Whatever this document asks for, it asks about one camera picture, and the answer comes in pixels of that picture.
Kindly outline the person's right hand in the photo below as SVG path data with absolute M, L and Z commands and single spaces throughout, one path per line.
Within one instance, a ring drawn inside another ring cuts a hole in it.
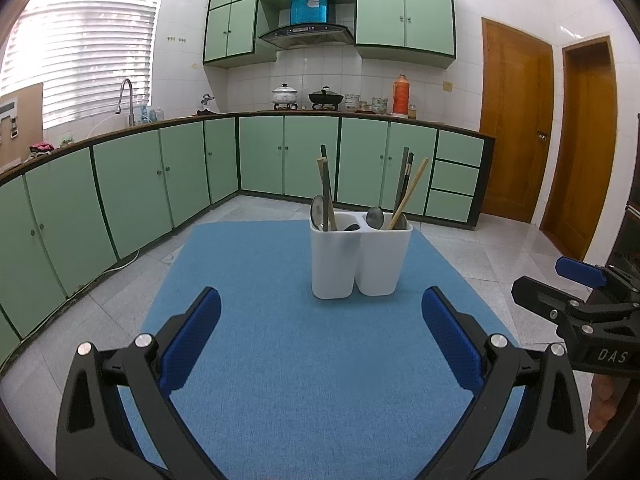
M 591 381 L 591 399 L 588 426 L 593 432 L 602 432 L 617 411 L 616 393 L 623 378 L 595 374 Z

